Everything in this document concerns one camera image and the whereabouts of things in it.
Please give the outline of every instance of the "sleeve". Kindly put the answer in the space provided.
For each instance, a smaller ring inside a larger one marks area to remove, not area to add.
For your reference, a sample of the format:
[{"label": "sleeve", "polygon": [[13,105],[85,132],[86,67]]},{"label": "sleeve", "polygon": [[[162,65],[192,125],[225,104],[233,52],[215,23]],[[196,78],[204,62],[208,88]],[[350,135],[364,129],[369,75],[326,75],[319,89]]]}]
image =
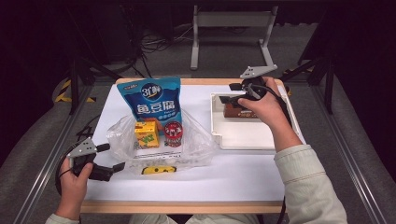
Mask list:
[{"label": "sleeve", "polygon": [[290,223],[347,223],[344,206],[311,146],[286,148],[276,153],[275,162],[285,184]]},{"label": "sleeve", "polygon": [[46,224],[78,224],[79,221],[70,220],[65,217],[58,217],[55,214],[50,215],[47,219]]}]

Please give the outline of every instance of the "white tray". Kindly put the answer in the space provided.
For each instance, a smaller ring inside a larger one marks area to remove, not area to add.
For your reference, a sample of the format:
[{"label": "white tray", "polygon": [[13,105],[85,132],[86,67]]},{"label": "white tray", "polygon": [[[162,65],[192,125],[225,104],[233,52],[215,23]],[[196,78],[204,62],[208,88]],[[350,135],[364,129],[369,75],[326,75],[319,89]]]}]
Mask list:
[{"label": "white tray", "polygon": [[[293,130],[305,143],[294,115],[290,100],[284,88],[278,85],[279,92],[288,106]],[[238,93],[211,93],[211,132],[222,149],[265,149],[274,150],[274,138],[269,127],[259,119],[224,118],[224,104],[219,96],[235,96]]]}]

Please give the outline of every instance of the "person's left hand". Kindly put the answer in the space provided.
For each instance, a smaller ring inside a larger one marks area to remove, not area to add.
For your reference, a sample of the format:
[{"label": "person's left hand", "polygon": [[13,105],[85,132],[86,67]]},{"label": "person's left hand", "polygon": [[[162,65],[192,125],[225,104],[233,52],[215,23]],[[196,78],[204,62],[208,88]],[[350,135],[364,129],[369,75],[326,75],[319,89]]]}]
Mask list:
[{"label": "person's left hand", "polygon": [[[87,163],[79,176],[70,170],[61,176],[62,197],[55,214],[71,220],[78,220],[81,204],[87,193],[87,181],[93,164]],[[64,159],[60,174],[70,169],[69,159]]]}]

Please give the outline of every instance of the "blue snack bag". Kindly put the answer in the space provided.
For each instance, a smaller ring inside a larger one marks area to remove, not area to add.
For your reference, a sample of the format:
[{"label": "blue snack bag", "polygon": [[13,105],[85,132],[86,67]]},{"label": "blue snack bag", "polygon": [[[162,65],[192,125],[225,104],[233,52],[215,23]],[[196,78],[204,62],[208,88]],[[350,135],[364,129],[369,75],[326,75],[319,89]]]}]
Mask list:
[{"label": "blue snack bag", "polygon": [[156,121],[159,135],[169,122],[181,124],[180,78],[146,78],[117,85],[138,121]]}]

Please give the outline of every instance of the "clear plastic bag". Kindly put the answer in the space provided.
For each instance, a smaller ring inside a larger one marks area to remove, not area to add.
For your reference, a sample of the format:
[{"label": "clear plastic bag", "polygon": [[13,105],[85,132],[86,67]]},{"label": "clear plastic bag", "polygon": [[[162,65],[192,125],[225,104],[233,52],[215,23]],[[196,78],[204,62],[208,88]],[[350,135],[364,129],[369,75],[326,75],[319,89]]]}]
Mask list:
[{"label": "clear plastic bag", "polygon": [[[106,137],[110,144],[111,154],[119,161],[125,161],[125,169],[130,169],[135,174],[142,174],[142,171],[147,167],[169,166],[176,167],[180,171],[210,164],[219,145],[214,141],[213,136],[187,111],[181,111],[183,137],[180,147],[167,147],[166,150],[136,147],[134,136],[136,119],[131,114],[120,119],[107,130]],[[139,155],[139,152],[149,152],[149,150],[154,151],[146,156]]]}]

